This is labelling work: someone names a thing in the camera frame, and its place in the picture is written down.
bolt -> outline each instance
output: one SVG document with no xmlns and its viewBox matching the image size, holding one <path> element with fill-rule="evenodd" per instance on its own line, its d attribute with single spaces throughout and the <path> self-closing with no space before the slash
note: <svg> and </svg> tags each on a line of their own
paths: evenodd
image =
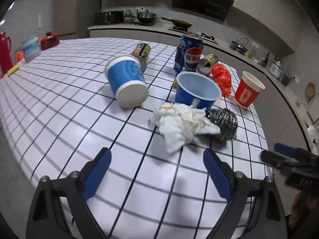
<svg viewBox="0 0 319 239">
<path fill-rule="evenodd" d="M 237 172 L 235 172 L 235 176 L 236 176 L 237 178 L 243 178 L 243 177 L 244 177 L 244 174 L 243 174 L 242 172 L 237 171 Z"/>
<path fill-rule="evenodd" d="M 42 182 L 47 182 L 48 179 L 49 179 L 49 176 L 45 175 L 45 176 L 42 176 L 42 178 L 40 179 L 40 181 L 42 181 Z"/>
<path fill-rule="evenodd" d="M 72 178 L 77 178 L 79 176 L 80 172 L 79 171 L 73 171 L 71 172 L 71 177 Z"/>
<path fill-rule="evenodd" d="M 271 176 L 266 176 L 266 181 L 269 183 L 272 183 L 272 177 Z"/>
</svg>

table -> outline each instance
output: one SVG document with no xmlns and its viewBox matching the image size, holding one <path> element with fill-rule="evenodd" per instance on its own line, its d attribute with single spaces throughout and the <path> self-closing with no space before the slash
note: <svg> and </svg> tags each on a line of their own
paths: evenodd
<svg viewBox="0 0 319 239">
<path fill-rule="evenodd" d="M 129 54 L 138 40 L 65 40 L 0 81 L 0 117 L 13 155 L 31 184 L 43 175 L 66 177 L 92 160 L 102 147 L 112 163 L 97 195 L 87 204 L 101 228 L 114 238 L 204 239 L 226 202 L 204 167 L 202 154 L 213 148 L 222 161 L 247 177 L 263 179 L 271 169 L 259 159 L 267 149 L 253 106 L 234 104 L 233 92 L 213 107 L 237 114 L 237 139 L 221 144 L 199 136 L 169 155 L 164 139 L 148 122 L 165 101 L 174 102 L 175 47 L 152 47 L 144 72 L 149 97 L 134 109 L 119 107 L 104 75 L 112 58 Z M 230 66 L 232 88 L 239 78 Z M 72 215 L 62 198 L 66 216 Z M 248 199 L 235 231 L 240 235 L 250 209 Z"/>
</svg>

gray wall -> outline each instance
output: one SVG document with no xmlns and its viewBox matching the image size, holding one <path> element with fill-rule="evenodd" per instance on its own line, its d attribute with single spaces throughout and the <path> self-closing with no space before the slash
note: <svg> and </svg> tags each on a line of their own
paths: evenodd
<svg viewBox="0 0 319 239">
<path fill-rule="evenodd" d="M 102 0 L 102 11 L 124 10 L 128 8 L 135 13 L 136 7 L 145 7 L 160 17 L 187 21 L 195 31 L 204 32 L 231 43 L 241 37 L 248 37 L 250 42 L 246 46 L 249 50 L 251 42 L 257 42 L 260 47 L 257 55 L 264 57 L 268 51 L 274 54 L 288 55 L 293 51 L 275 33 L 259 24 L 257 20 L 240 10 L 231 7 L 224 22 L 196 12 L 172 8 L 172 0 Z M 168 21 L 157 19 L 159 24 L 170 24 Z"/>
<path fill-rule="evenodd" d="M 42 28 L 38 29 L 38 12 L 42 16 Z M 15 0 L 12 9 L 4 16 L 0 31 L 7 32 L 12 42 L 11 57 L 22 46 L 22 41 L 35 34 L 45 36 L 53 29 L 53 0 Z"/>
<path fill-rule="evenodd" d="M 283 59 L 284 67 L 291 75 L 297 75 L 300 82 L 292 82 L 289 87 L 294 91 L 302 104 L 308 109 L 312 103 L 307 102 L 305 89 L 309 82 L 313 82 L 319 87 L 319 33 L 315 29 L 309 16 L 304 13 L 302 33 L 296 53 Z"/>
</svg>

crumpled tissue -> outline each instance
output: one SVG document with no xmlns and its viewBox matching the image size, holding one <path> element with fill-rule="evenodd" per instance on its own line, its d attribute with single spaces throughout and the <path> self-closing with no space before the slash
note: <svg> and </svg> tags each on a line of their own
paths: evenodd
<svg viewBox="0 0 319 239">
<path fill-rule="evenodd" d="M 199 110 L 185 104 L 164 103 L 159 110 L 153 112 L 150 122 L 159 127 L 168 153 L 176 152 L 183 145 L 189 144 L 195 135 L 221 133 L 219 127 L 205 117 L 205 108 Z"/>
</svg>

black range hood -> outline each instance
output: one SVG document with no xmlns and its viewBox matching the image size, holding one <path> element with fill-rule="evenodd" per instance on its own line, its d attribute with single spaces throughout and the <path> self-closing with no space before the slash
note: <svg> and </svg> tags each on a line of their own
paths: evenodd
<svg viewBox="0 0 319 239">
<path fill-rule="evenodd" d="M 224 21 L 233 1 L 234 0 L 173 0 L 172 6 L 205 14 Z"/>
</svg>

